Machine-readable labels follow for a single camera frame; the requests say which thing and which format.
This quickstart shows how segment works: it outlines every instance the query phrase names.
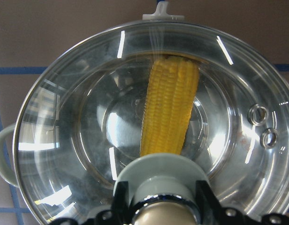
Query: cooking pot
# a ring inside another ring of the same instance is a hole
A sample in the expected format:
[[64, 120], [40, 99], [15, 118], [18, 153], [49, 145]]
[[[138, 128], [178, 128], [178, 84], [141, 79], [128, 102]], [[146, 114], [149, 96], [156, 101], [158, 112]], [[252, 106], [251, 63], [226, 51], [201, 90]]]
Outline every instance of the cooking pot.
[[166, 20], [131, 22], [59, 57], [29, 91], [13, 132], [18, 186], [35, 217], [87, 219], [107, 208], [118, 174], [139, 157], [148, 78], [160, 56], [199, 64], [181, 155], [208, 176], [222, 205], [254, 219], [289, 207], [289, 86], [241, 40]]

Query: yellow corn kernel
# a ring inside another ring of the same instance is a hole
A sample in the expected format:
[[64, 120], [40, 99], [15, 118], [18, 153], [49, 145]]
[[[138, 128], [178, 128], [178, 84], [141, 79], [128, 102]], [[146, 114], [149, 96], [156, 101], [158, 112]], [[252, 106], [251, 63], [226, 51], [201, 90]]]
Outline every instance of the yellow corn kernel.
[[196, 63], [182, 57], [153, 64], [144, 106], [140, 155], [180, 154], [197, 92]]

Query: tiled wall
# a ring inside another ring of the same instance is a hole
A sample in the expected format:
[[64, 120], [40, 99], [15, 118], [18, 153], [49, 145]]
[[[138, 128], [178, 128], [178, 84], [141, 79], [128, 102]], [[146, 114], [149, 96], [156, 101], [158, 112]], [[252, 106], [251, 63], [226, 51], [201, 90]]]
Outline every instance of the tiled wall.
[[[289, 0], [170, 0], [169, 13], [249, 43], [289, 82]], [[79, 41], [155, 10], [155, 0], [0, 0], [0, 131], [43, 69]], [[6, 153], [11, 154], [11, 138]], [[0, 225], [38, 224], [0, 178]]]

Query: pot handle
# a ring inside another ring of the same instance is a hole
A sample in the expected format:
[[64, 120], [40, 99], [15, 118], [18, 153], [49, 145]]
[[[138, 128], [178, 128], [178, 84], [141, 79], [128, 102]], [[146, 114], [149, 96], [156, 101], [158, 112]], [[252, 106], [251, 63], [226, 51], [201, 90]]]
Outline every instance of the pot handle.
[[0, 176], [9, 184], [18, 187], [15, 172], [8, 166], [3, 152], [5, 139], [14, 132], [14, 129], [15, 124], [12, 124], [0, 132]]
[[169, 15], [167, 14], [168, 1], [160, 1], [153, 14], [143, 14], [143, 20], [170, 20], [183, 21], [183, 15]]

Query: glass lid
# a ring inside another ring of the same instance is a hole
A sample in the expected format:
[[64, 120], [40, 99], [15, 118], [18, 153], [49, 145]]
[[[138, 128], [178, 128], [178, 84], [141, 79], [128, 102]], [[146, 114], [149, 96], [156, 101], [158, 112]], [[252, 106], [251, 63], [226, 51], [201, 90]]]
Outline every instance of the glass lid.
[[15, 166], [42, 223], [80, 223], [108, 208], [118, 174], [139, 157], [154, 61], [180, 56], [200, 79], [181, 155], [223, 206], [254, 219], [289, 206], [289, 87], [242, 41], [210, 28], [136, 22], [68, 50], [38, 79], [17, 121]]

